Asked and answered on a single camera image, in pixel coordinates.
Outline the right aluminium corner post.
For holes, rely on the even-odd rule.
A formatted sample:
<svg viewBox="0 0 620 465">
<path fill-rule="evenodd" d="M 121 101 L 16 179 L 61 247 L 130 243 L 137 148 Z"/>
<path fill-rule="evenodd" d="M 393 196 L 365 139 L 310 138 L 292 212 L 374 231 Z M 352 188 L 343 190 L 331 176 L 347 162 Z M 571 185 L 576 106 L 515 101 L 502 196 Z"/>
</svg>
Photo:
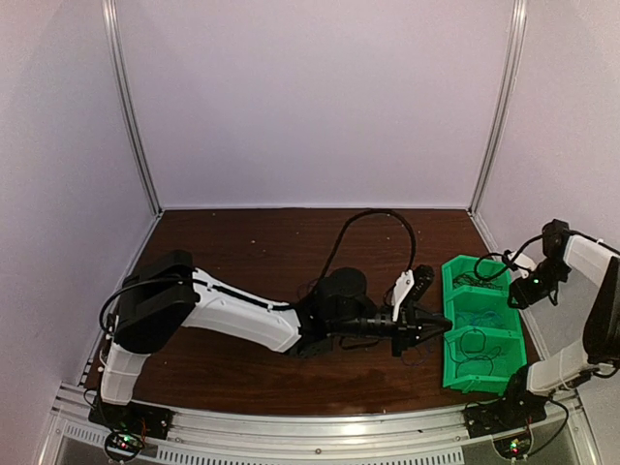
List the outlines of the right aluminium corner post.
<svg viewBox="0 0 620 465">
<path fill-rule="evenodd" d="M 528 2 L 526 0 L 515 0 L 512 2 L 511 21 L 503 73 L 478 180 L 468 208 L 471 216 L 476 216 L 480 211 L 493 165 L 499 151 L 501 137 L 508 119 L 510 102 L 519 71 L 526 34 L 527 6 Z"/>
</svg>

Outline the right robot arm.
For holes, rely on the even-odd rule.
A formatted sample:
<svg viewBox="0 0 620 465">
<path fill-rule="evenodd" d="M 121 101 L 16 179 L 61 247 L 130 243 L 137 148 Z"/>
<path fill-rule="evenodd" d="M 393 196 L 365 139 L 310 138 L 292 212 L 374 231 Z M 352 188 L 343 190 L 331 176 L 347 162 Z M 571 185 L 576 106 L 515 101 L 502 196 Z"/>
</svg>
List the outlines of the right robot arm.
<svg viewBox="0 0 620 465">
<path fill-rule="evenodd" d="M 567 310 L 574 328 L 556 354 L 511 376 L 507 399 L 496 410 L 497 420 L 510 428 L 533 413 L 535 401 L 619 370 L 619 251 L 559 219 L 545 224 L 537 240 L 541 262 L 522 261 L 524 247 L 504 259 L 520 272 L 510 284 L 508 305 L 526 310 L 547 300 Z"/>
</svg>

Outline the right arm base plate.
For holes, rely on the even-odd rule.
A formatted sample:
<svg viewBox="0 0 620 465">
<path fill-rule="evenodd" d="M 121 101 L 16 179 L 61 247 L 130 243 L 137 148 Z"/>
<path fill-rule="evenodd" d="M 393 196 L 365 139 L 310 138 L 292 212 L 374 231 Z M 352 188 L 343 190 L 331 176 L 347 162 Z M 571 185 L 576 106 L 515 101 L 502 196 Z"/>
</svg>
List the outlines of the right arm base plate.
<svg viewBox="0 0 620 465">
<path fill-rule="evenodd" d="M 525 460 L 534 451 L 533 424 L 546 419 L 546 403 L 529 393 L 470 403 L 463 410 L 464 424 L 471 439 L 491 436 L 502 459 Z"/>
</svg>

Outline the left aluminium corner post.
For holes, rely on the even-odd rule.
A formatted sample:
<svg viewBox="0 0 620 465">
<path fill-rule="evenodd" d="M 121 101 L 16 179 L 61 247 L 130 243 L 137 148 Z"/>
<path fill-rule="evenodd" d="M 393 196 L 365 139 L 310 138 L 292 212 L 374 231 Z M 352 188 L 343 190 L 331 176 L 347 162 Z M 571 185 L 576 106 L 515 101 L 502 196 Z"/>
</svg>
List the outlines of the left aluminium corner post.
<svg viewBox="0 0 620 465">
<path fill-rule="evenodd" d="M 158 217 L 163 213 L 163 208 L 146 159 L 137 113 L 131 95 L 130 81 L 121 42 L 117 2 L 114 0 L 103 0 L 101 4 L 113 76 L 132 156 L 151 214 Z"/>
</svg>

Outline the aluminium corner post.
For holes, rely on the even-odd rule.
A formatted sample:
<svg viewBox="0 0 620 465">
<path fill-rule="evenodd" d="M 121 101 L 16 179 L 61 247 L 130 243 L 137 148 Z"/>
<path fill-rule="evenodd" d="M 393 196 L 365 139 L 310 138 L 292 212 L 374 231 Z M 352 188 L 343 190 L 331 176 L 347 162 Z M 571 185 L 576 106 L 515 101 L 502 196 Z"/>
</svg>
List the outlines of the aluminium corner post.
<svg viewBox="0 0 620 465">
<path fill-rule="evenodd" d="M 146 159 L 137 113 L 131 95 L 130 81 L 121 42 L 117 2 L 114 0 L 103 0 L 101 4 L 113 76 L 132 156 L 151 214 L 158 217 L 163 213 L 163 208 Z"/>
<path fill-rule="evenodd" d="M 471 216 L 476 216 L 480 211 L 493 165 L 499 151 L 501 137 L 508 119 L 510 102 L 519 71 L 526 34 L 527 6 L 528 2 L 526 0 L 515 0 L 512 2 L 511 21 L 503 73 L 478 180 L 468 208 Z"/>
</svg>

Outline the green three-compartment bin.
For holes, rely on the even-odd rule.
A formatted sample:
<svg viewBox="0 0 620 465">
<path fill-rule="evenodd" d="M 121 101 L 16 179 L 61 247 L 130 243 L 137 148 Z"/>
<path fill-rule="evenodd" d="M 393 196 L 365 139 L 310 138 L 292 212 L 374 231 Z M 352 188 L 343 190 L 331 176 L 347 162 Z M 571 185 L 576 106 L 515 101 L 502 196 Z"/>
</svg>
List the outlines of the green three-compartment bin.
<svg viewBox="0 0 620 465">
<path fill-rule="evenodd" d="M 442 265 L 443 387 L 501 394 L 527 363 L 519 313 L 508 306 L 510 273 L 501 263 L 460 255 Z"/>
</svg>

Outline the front aluminium rail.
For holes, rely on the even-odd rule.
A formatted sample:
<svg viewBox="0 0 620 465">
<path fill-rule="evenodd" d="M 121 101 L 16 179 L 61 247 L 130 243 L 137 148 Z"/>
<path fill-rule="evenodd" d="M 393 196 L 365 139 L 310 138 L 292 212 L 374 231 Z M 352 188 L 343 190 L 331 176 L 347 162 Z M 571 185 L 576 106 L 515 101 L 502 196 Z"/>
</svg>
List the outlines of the front aluminium rail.
<svg viewBox="0 0 620 465">
<path fill-rule="evenodd" d="M 35 464 L 112 464 L 103 451 L 109 431 L 88 420 L 83 387 L 61 384 Z M 503 436 L 472 438 L 465 405 L 400 414 L 286 417 L 246 416 L 195 409 L 171 411 L 166 439 L 147 439 L 129 464 L 602 464 L 576 393 L 558 396 L 570 415 L 561 433 L 528 460 L 504 459 Z M 70 446 L 86 457 L 70 459 Z"/>
</svg>

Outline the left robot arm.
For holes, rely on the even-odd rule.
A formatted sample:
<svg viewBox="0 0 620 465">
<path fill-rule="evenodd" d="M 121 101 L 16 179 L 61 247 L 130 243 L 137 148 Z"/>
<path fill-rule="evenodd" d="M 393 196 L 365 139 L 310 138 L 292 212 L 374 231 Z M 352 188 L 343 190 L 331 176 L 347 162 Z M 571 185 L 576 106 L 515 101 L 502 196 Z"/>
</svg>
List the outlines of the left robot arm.
<svg viewBox="0 0 620 465">
<path fill-rule="evenodd" d="M 119 430 L 139 422 L 139 408 L 130 401 L 142 367 L 182 327 L 223 333 L 291 357 L 328 352 L 336 338 L 387 340 L 399 357 L 453 328 L 451 320 L 419 306 L 433 279 L 429 266 L 408 269 L 396 279 L 389 303 L 377 305 L 367 294 L 364 273 L 341 267 L 289 303 L 230 286 L 195 267 L 190 253 L 173 251 L 126 278 L 104 305 L 101 328 L 110 345 L 101 370 L 101 412 Z"/>
</svg>

